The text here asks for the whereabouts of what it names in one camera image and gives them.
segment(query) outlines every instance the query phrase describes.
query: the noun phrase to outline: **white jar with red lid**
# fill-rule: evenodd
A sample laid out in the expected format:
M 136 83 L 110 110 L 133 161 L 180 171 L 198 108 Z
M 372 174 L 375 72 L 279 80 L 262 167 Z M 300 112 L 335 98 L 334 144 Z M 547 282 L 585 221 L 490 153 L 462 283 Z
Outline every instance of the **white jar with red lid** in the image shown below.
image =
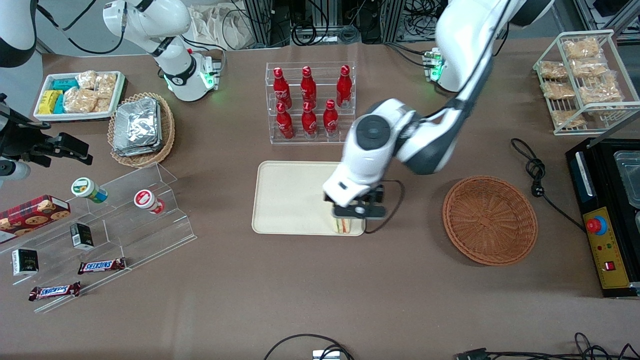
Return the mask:
M 137 207 L 147 210 L 151 214 L 160 214 L 164 210 L 164 201 L 157 199 L 151 190 L 140 190 L 133 197 Z

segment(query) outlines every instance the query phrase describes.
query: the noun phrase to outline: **wicker basket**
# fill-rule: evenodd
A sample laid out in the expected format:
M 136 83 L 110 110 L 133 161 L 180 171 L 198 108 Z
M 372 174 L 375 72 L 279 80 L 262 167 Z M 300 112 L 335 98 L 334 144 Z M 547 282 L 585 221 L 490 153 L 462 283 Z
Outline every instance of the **wicker basket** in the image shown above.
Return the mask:
M 142 94 L 136 94 L 124 99 L 122 103 L 138 101 L 144 97 L 152 97 L 160 103 L 160 115 L 161 115 L 160 121 L 162 123 L 161 125 L 162 139 L 163 139 L 164 145 L 162 149 L 160 149 L 160 151 L 158 152 L 128 156 L 128 157 L 119 156 L 114 151 L 111 151 L 111 157 L 116 159 L 116 161 L 121 163 L 122 165 L 141 168 L 151 163 L 155 163 L 155 162 L 159 163 L 163 161 L 167 157 L 167 155 L 169 155 L 169 152 L 173 147 L 173 141 L 175 139 L 175 121 L 173 121 L 173 114 L 171 113 L 171 109 L 169 109 L 169 105 L 160 95 L 143 92 Z M 109 132 L 107 133 L 107 141 L 109 142 L 109 145 L 111 145 L 112 148 L 113 148 L 113 128 L 115 123 L 115 116 L 116 116 L 115 113 L 111 115 L 111 119 L 109 120 Z
M 442 207 L 453 245 L 485 265 L 522 260 L 538 237 L 536 214 L 513 185 L 491 176 L 472 176 L 455 184 Z

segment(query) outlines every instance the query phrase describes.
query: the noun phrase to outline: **white jar with green lid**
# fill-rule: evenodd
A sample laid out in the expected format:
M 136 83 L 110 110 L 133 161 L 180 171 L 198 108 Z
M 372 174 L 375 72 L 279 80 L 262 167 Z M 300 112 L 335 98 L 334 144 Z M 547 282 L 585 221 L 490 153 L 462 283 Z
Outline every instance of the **white jar with green lid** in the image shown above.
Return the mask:
M 103 187 L 96 185 L 95 181 L 89 179 L 88 177 L 80 177 L 75 180 L 71 185 L 71 192 L 75 196 L 86 197 L 96 204 L 100 204 L 101 202 L 107 199 L 109 195 L 107 190 L 103 189 Z

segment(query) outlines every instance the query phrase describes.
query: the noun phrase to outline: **table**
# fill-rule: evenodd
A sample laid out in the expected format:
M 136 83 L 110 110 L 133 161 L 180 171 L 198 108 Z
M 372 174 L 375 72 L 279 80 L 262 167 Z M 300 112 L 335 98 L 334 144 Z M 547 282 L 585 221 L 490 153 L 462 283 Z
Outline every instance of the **table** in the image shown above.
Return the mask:
M 567 352 L 573 333 L 619 351 L 640 333 L 633 300 L 601 299 L 584 234 L 545 201 L 533 199 L 525 160 L 509 145 L 529 142 L 547 166 L 548 196 L 579 218 L 564 152 L 580 137 L 551 133 L 531 65 L 552 39 L 510 40 L 450 163 L 415 176 L 393 161 L 406 199 L 386 228 L 357 238 L 271 236 L 252 231 L 257 168 L 265 160 L 339 161 L 341 146 L 272 146 L 264 109 L 267 61 L 355 60 L 358 114 L 397 97 L 430 113 L 445 96 L 421 70 L 382 45 L 286 47 L 228 54 L 219 91 L 185 103 L 156 77 L 150 56 L 44 56 L 45 74 L 119 70 L 127 95 L 155 92 L 177 121 L 163 165 L 198 239 L 88 296 L 46 315 L 0 274 L 0 354 L 4 359 L 261 359 L 299 332 L 333 337 L 357 359 L 450 359 L 478 347 Z M 419 44 L 416 48 L 430 48 Z M 48 193 L 71 197 L 79 176 L 98 183 L 128 173 L 109 155 L 105 122 L 55 125 L 90 144 L 93 166 L 53 159 L 28 179 L 6 182 L 2 208 Z M 634 127 L 625 136 L 637 136 Z M 521 189 L 538 216 L 532 252 L 507 267 L 477 265 L 449 241 L 441 220 L 449 188 L 472 175 L 500 177 Z M 397 190 L 390 189 L 393 206 Z M 310 358 L 321 341 L 282 345 L 273 359 Z

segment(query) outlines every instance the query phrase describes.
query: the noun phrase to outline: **red switch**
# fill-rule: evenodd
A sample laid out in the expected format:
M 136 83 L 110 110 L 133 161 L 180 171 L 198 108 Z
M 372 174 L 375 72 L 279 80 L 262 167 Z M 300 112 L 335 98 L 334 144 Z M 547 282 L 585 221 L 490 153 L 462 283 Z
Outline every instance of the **red switch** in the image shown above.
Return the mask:
M 590 218 L 589 220 L 587 220 L 587 230 L 590 233 L 595 234 L 602 230 L 602 223 L 600 223 L 597 219 Z

